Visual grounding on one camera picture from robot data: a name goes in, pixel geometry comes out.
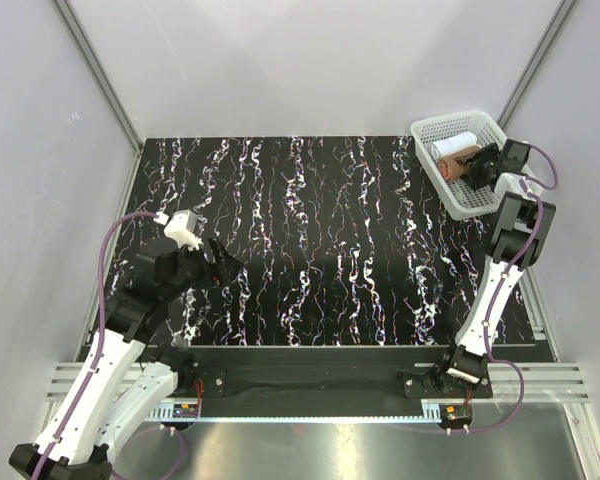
cable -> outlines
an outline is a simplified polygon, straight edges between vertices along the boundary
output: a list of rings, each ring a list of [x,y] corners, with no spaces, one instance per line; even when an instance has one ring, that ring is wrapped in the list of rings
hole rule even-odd
[[[553,163],[553,160],[551,160],[551,157],[547,154],[547,152],[542,150],[540,147],[536,147],[535,145],[531,145],[530,143],[528,143],[527,145],[529,145],[531,148],[533,148],[538,153],[540,153],[540,155],[542,155],[545,158],[545,160],[547,161],[547,163],[549,164],[549,167],[551,168],[551,172],[553,173],[553,185],[550,187],[548,185],[545,185],[543,182],[541,182],[537,178],[533,178],[528,175],[525,175],[524,179],[529,180],[530,182],[535,183],[536,185],[540,185],[545,190],[555,190],[558,187],[558,170],[556,169],[555,163]]]
[[[111,225],[111,227],[109,228],[109,231],[104,236],[104,240],[102,241],[102,246],[100,247],[100,255],[98,256],[98,301],[100,302],[100,309],[99,309],[99,318],[98,318],[99,336],[98,336],[98,346],[96,348],[96,354],[93,358],[93,361],[91,362],[90,371],[87,372],[87,374],[84,377],[84,380],[82,380],[82,384],[80,385],[80,388],[78,389],[78,392],[76,393],[76,396],[73,398],[71,405],[69,405],[69,409],[67,410],[67,413],[65,413],[64,417],[60,421],[60,424],[58,425],[58,428],[56,429],[56,431],[53,434],[53,441],[49,442],[49,445],[47,445],[47,448],[44,450],[42,456],[38,460],[38,463],[36,464],[36,468],[33,470],[33,474],[31,475],[31,480],[38,480],[38,478],[40,477],[40,473],[42,472],[42,469],[44,468],[44,465],[47,462],[49,455],[51,455],[51,452],[53,451],[53,447],[56,445],[57,442],[60,441],[62,432],[64,432],[65,427],[69,423],[69,420],[71,419],[71,415],[73,415],[73,412],[75,412],[75,410],[78,406],[78,403],[80,402],[80,399],[82,398],[82,396],[84,395],[84,392],[86,391],[87,387],[89,386],[91,377],[93,377],[93,374],[96,371],[96,369],[98,368],[98,364],[100,363],[100,357],[102,357],[102,351],[104,350],[104,331],[105,331],[105,320],[106,320],[106,314],[107,314],[106,308],[105,308],[106,307],[106,305],[105,305],[106,299],[105,299],[105,293],[104,293],[104,257],[106,256],[106,253],[107,253],[107,247],[109,245],[109,241],[111,240],[111,237],[113,236],[116,229],[121,224],[126,222],[127,220],[131,220],[136,217],[158,218],[158,215],[156,215],[155,213],[151,213],[151,212],[134,212],[134,213],[125,215],[124,217],[116,220],[114,222],[114,224]]]
[[[160,425],[160,430],[165,430],[165,426],[164,425]],[[140,432],[138,435],[136,435],[136,439],[142,437],[143,435],[146,435],[147,432],[152,432],[154,431],[154,428],[147,428],[146,430]],[[173,466],[171,467],[171,469],[162,477],[160,477],[160,480],[169,480],[174,473],[176,473],[178,471],[178,469],[180,468],[180,465],[182,464],[182,460],[184,460],[184,455],[185,452],[187,451],[187,444],[185,442],[184,439],[184,435],[182,434],[182,432],[180,432],[179,430],[177,430],[174,427],[171,427],[169,429],[173,434],[177,434],[178,436],[178,440],[180,441],[180,451],[178,452],[178,458],[176,459],[175,463],[173,464]],[[118,480],[128,480],[126,477],[123,477],[122,475],[120,475],[119,473],[117,473],[115,470],[111,471],[111,475],[113,475],[115,478],[117,478]]]

gray wall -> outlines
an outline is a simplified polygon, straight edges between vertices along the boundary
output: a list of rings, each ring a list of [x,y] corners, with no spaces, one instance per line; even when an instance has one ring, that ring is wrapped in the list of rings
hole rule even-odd
[[[559,0],[71,0],[141,136],[497,116]]]
[[[131,160],[52,2],[0,0],[0,480],[80,340]]]
[[[600,425],[600,0],[580,2],[507,133],[542,146],[560,172],[536,272],[560,351],[580,364]]]

white basket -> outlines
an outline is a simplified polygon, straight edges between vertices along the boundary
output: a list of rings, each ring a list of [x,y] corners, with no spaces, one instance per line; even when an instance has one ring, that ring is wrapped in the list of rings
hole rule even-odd
[[[475,133],[482,147],[497,143],[502,148],[507,136],[488,113],[480,110],[440,115],[420,120],[411,125],[411,134],[416,141],[416,155],[433,182],[440,199],[447,207],[451,218],[464,220],[498,210],[500,197],[487,186],[473,191],[463,180],[447,182],[431,158],[429,149],[437,140],[453,137],[462,132]]]

purple cable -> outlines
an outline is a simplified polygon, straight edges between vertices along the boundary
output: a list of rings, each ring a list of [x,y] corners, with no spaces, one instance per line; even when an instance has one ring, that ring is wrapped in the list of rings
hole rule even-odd
[[[155,430],[155,429],[147,428],[146,430],[140,432],[136,436],[136,439],[146,435],[148,432],[151,432],[153,430]],[[184,440],[184,435],[182,434],[182,432],[180,432],[179,430],[173,430],[173,431],[178,435],[178,440],[180,440],[180,451],[178,452],[178,458],[176,459],[175,463],[171,467],[171,470],[169,470],[164,476],[160,477],[160,480],[169,480],[173,476],[173,474],[176,473],[176,471],[178,470],[178,468],[180,468],[180,465],[182,464],[182,460],[184,460],[184,455],[187,450],[187,444]],[[115,470],[112,471],[111,474],[118,480],[128,480],[126,477],[123,477],[122,475],[117,473]]]
[[[530,182],[540,185],[545,190],[555,190],[558,187],[558,170],[556,169],[555,163],[553,163],[553,160],[551,160],[551,157],[549,155],[547,155],[547,152],[542,150],[540,147],[536,147],[535,145],[531,145],[530,143],[528,145],[531,148],[533,148],[534,150],[536,150],[537,152],[539,152],[547,160],[549,167],[551,167],[551,172],[553,173],[553,185],[550,187],[548,185],[545,185],[543,182],[541,182],[537,178],[529,177],[527,175],[525,175],[525,177],[524,177],[525,180],[529,180]]]
[[[114,224],[111,225],[111,228],[109,228],[109,231],[104,236],[104,240],[102,241],[102,246],[100,247],[100,256],[98,257],[98,301],[100,302],[100,317],[98,319],[98,333],[99,333],[98,347],[96,349],[96,354],[91,362],[91,370],[92,371],[88,372],[85,375],[84,380],[82,381],[82,385],[80,385],[80,388],[78,389],[78,392],[76,393],[76,396],[73,398],[71,405],[69,405],[69,409],[67,410],[67,413],[65,413],[64,417],[62,418],[62,421],[60,422],[60,424],[58,425],[58,428],[56,429],[55,433],[53,434],[53,438],[56,440],[60,439],[62,432],[64,432],[65,427],[67,426],[67,424],[69,423],[69,420],[71,419],[71,415],[73,415],[73,412],[76,410],[78,403],[80,402],[80,399],[82,398],[85,390],[89,386],[91,377],[93,377],[93,371],[95,371],[98,368],[98,363],[100,363],[100,357],[102,357],[102,351],[104,350],[104,330],[105,330],[105,320],[106,320],[106,314],[107,314],[106,308],[105,308],[106,307],[106,304],[105,304],[106,299],[105,299],[105,294],[104,294],[104,257],[107,253],[107,247],[109,246],[109,241],[111,240],[111,236],[113,235],[113,233],[116,231],[116,229],[122,223],[126,222],[127,220],[131,220],[132,218],[136,218],[136,217],[158,218],[158,215],[156,215],[155,213],[151,213],[151,212],[134,212],[134,213],[125,215],[124,217],[116,220],[114,222]],[[31,480],[38,480],[38,478],[40,477],[40,473],[42,472],[42,469],[43,469],[45,463],[47,462],[49,455],[51,455],[51,451],[53,450],[54,446],[55,446],[55,442],[51,442],[51,443],[49,443],[49,445],[47,445],[47,448],[45,449],[44,453],[40,457],[40,460],[38,460],[38,463],[36,464],[36,468],[33,470],[33,475],[31,475]]]

